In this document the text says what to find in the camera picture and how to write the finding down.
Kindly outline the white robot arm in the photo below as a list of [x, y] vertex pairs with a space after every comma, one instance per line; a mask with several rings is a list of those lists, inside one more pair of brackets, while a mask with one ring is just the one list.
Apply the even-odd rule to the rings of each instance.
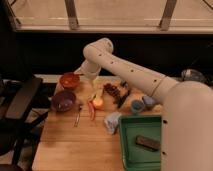
[[94, 80], [105, 69], [162, 106], [161, 171], [213, 171], [213, 88], [126, 61], [113, 50], [108, 38], [85, 45], [80, 72]]

